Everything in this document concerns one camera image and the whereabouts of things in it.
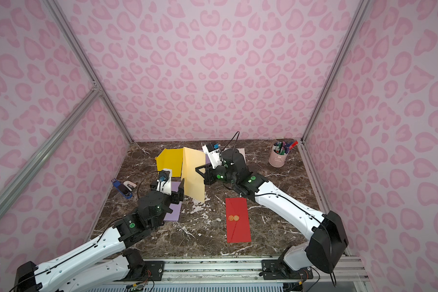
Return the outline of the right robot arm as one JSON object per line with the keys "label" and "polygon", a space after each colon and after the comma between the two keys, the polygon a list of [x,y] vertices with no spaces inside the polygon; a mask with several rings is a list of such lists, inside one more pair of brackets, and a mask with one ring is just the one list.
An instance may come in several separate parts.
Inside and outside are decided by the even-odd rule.
{"label": "right robot arm", "polygon": [[206,185],[230,184],[240,197],[272,210],[292,224],[309,241],[306,247],[292,246],[281,255],[289,271],[314,266],[332,274],[349,245],[341,217],[323,213],[301,203],[274,185],[267,177],[249,170],[244,156],[234,148],[220,150],[206,144],[203,152],[209,163],[196,167]]}

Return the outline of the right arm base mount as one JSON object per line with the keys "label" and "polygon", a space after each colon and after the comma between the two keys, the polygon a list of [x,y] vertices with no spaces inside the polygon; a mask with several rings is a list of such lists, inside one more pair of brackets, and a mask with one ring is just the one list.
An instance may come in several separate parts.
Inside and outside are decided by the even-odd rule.
{"label": "right arm base mount", "polygon": [[265,280],[298,280],[305,282],[314,278],[310,267],[294,271],[283,260],[279,259],[262,260],[261,266],[262,271],[259,276]]}

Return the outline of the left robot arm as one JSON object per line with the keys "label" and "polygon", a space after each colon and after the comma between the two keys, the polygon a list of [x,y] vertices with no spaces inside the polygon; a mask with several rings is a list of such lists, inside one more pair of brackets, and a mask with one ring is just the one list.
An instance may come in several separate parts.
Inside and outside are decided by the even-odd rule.
{"label": "left robot arm", "polygon": [[22,264],[14,292],[85,292],[101,284],[123,279],[148,279],[148,269],[132,246],[164,225],[171,204],[184,199],[184,182],[177,191],[159,182],[138,200],[132,213],[111,223],[101,235],[55,259]]}

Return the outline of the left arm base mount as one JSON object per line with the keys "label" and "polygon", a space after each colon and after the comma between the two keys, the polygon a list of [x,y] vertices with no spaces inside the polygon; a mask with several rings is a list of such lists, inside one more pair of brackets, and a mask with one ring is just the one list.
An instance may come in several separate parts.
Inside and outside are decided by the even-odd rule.
{"label": "left arm base mount", "polygon": [[146,280],[161,281],[164,274],[165,261],[145,261],[138,250],[127,249],[122,256],[128,260],[128,274],[122,281],[143,282]]}

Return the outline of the yellow envelope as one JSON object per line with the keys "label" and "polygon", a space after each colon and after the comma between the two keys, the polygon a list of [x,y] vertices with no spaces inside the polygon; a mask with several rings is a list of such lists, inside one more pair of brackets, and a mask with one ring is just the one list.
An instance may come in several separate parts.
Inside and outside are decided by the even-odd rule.
{"label": "yellow envelope", "polygon": [[156,157],[157,171],[164,169],[172,170],[172,177],[181,177],[183,166],[183,152],[182,148],[178,149],[164,149]]}

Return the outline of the white envelope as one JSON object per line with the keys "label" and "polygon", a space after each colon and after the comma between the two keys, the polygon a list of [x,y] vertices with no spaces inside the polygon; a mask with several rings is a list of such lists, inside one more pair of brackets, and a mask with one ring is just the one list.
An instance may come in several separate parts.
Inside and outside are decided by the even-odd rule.
{"label": "white envelope", "polygon": [[245,149],[244,148],[239,148],[238,151],[241,153],[241,155],[244,158],[244,161],[246,161],[246,154],[245,154]]}

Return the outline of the beige envelope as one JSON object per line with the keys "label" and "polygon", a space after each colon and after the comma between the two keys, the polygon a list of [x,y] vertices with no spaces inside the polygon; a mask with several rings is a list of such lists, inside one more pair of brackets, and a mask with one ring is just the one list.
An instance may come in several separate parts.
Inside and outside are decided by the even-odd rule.
{"label": "beige envelope", "polygon": [[204,179],[197,174],[196,168],[205,165],[206,158],[202,151],[183,148],[182,174],[184,180],[184,194],[201,203],[205,201]]}

